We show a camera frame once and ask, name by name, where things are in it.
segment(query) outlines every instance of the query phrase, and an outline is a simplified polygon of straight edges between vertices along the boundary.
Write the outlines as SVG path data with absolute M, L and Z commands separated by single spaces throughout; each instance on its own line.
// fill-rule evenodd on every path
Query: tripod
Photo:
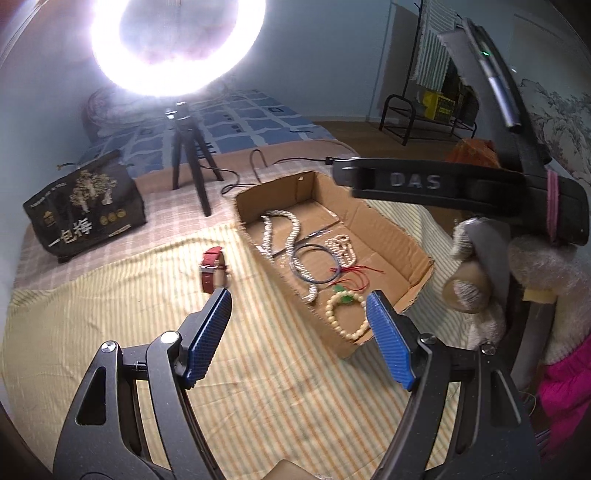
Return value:
M 166 116 L 171 120 L 174 120 L 175 132 L 173 137 L 173 190 L 178 190 L 178 176 L 180 172 L 181 164 L 181 149 L 184 150 L 187 156 L 187 163 L 191 168 L 191 175 L 193 176 L 193 182 L 195 183 L 195 189 L 197 195 L 201 201 L 201 207 L 203 208 L 203 214 L 206 217 L 211 216 L 212 208 L 209 205 L 209 198 L 207 198 L 207 191 L 205 190 L 205 183 L 203 180 L 203 172 L 201 171 L 201 164 L 199 163 L 199 156 L 197 155 L 196 144 L 201 149 L 205 160 L 209 163 L 209 166 L 213 170 L 218 181 L 223 181 L 221 172 L 219 171 L 215 161 L 205 139 L 199 127 L 195 123 L 195 120 L 189 113 L 189 108 L 185 102 L 179 102 L 175 104 L 176 110 L 169 110 Z

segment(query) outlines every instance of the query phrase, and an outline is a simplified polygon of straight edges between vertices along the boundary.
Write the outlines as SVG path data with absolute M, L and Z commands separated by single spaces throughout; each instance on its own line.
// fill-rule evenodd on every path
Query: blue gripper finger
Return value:
M 197 380 L 205 377 L 231 314 L 232 295 L 225 290 L 207 312 L 195 340 L 187 351 L 187 369 L 181 378 L 181 384 L 185 389 L 193 388 Z
M 399 315 L 381 290 L 366 299 L 365 313 L 392 378 L 410 391 L 417 380 L 413 371 L 419 331 L 413 321 Z

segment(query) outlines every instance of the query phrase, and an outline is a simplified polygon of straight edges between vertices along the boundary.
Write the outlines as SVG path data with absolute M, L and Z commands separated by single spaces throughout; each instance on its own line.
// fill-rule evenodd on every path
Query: black bag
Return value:
M 23 204 L 45 250 L 65 262 L 146 223 L 144 201 L 119 151 L 49 184 Z

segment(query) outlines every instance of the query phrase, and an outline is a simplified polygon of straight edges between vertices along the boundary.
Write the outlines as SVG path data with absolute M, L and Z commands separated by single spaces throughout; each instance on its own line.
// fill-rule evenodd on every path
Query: screw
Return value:
M 432 333 L 422 333 L 421 341 L 425 345 L 435 345 L 435 342 L 437 342 L 437 337 Z
M 173 330 L 169 331 L 169 332 L 164 332 L 162 335 L 160 335 L 160 341 L 162 343 L 174 343 L 178 340 L 178 332 L 175 332 Z
M 480 346 L 480 351 L 485 355 L 494 355 L 496 353 L 496 347 L 492 343 L 486 342 Z
M 109 340 L 108 342 L 105 342 L 100 346 L 100 350 L 104 353 L 111 353 L 113 350 L 115 350 L 116 346 L 117 344 L 115 342 Z

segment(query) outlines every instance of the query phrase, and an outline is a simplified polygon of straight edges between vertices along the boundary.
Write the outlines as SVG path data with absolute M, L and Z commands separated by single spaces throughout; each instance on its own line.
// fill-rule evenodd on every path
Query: pink strap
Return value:
M 547 170 L 548 174 L 548 193 L 546 209 L 546 230 L 550 237 L 550 242 L 556 242 L 556 230 L 558 229 L 558 174 L 554 170 Z

